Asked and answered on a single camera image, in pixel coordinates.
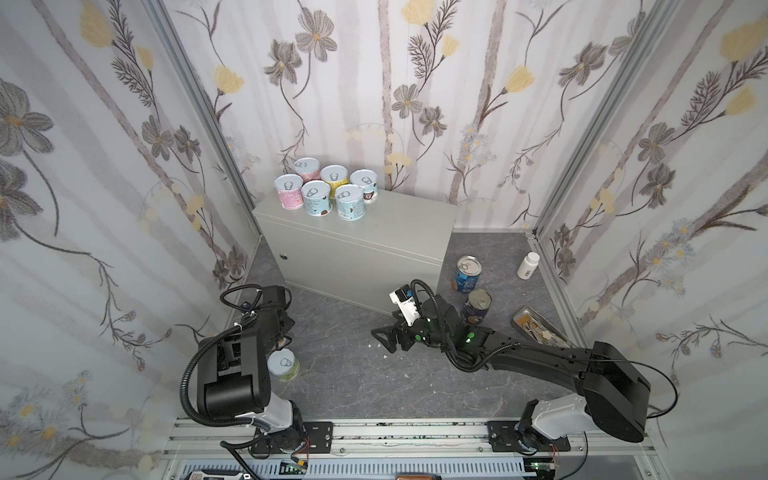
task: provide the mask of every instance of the pink can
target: pink can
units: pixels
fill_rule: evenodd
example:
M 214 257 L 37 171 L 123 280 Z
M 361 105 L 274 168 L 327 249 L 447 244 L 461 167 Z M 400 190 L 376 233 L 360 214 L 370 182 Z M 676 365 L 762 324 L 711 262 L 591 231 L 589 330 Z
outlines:
M 280 198 L 280 204 L 286 210 L 295 210 L 304 206 L 301 186 L 304 180 L 296 174 L 281 175 L 275 180 L 275 189 Z
M 304 157 L 293 162 L 293 171 L 298 173 L 304 182 L 320 180 L 320 161 L 312 157 Z

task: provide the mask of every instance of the metal tray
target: metal tray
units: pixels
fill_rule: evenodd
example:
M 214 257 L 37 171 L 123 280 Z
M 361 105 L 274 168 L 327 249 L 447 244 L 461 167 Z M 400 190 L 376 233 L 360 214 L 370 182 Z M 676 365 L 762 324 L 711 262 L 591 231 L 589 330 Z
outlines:
M 522 333 L 524 336 L 530 337 L 535 342 L 542 343 L 539 339 L 537 339 L 533 334 L 531 334 L 529 331 L 523 328 L 523 324 L 527 323 L 526 318 L 533 319 L 534 322 L 538 324 L 539 329 L 541 330 L 547 330 L 549 333 L 551 333 L 556 339 L 559 339 L 560 342 L 562 342 L 564 345 L 561 345 L 559 342 L 555 341 L 553 343 L 550 343 L 554 346 L 567 346 L 574 348 L 576 345 L 566 337 L 563 332 L 557 329 L 554 325 L 549 323 L 539 312 L 536 310 L 533 310 L 530 306 L 524 306 L 519 312 L 515 314 L 515 316 L 512 317 L 512 320 L 509 321 L 509 323 L 520 333 Z

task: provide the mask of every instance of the cabinet top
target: cabinet top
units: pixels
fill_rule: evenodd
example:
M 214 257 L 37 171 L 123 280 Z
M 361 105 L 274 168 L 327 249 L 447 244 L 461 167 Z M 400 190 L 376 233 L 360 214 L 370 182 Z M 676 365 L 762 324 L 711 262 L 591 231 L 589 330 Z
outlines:
M 253 215 L 257 220 L 281 223 L 416 260 L 442 263 L 456 211 L 455 205 L 379 190 L 379 198 L 366 205 L 361 219 L 347 221 L 339 218 L 336 205 L 324 217 L 312 217 L 303 208 L 285 210 L 280 206 L 277 193 L 269 192 L 253 209 Z

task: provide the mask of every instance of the white bottle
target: white bottle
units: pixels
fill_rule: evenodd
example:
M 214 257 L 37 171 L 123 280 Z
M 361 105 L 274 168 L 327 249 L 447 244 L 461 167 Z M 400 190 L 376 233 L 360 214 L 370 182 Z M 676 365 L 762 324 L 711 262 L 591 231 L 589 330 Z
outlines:
M 540 259 L 540 256 L 536 252 L 530 252 L 528 255 L 526 255 L 523 259 L 523 263 L 520 264 L 520 268 L 518 268 L 518 276 L 523 280 L 531 278 L 531 275 L 533 274 L 533 271 L 536 270 L 536 266 L 538 265 L 538 261 Z

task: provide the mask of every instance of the can lid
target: can lid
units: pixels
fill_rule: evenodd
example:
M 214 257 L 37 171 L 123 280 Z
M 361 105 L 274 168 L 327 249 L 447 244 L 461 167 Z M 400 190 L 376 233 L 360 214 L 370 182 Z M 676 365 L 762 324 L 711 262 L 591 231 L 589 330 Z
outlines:
M 288 349 L 282 349 L 270 355 L 270 358 L 266 361 L 266 367 L 272 374 L 280 376 L 288 373 L 294 363 L 296 363 L 296 356 L 293 355 L 293 352 Z
M 312 157 L 304 157 L 293 162 L 294 171 L 300 174 L 311 174 L 320 168 L 320 161 Z
M 356 170 L 349 175 L 349 181 L 360 187 L 376 183 L 376 172 L 373 170 Z
M 467 301 L 470 305 L 480 310 L 487 310 L 491 307 L 491 294 L 481 288 L 469 292 Z
M 329 165 L 320 171 L 320 178 L 326 182 L 338 182 L 344 180 L 346 178 L 346 168 L 341 165 Z
M 322 180 L 312 180 L 301 187 L 301 193 L 308 198 L 323 198 L 331 193 L 331 186 Z
M 458 259 L 458 271 L 461 273 L 464 273 L 465 275 L 479 275 L 482 271 L 482 266 L 480 265 L 480 260 L 470 257 L 469 255 L 462 257 Z
M 283 191 L 299 190 L 303 184 L 304 179 L 296 174 L 280 175 L 275 180 L 275 188 Z
M 336 189 L 336 201 L 353 202 L 362 198 L 362 188 L 346 184 Z

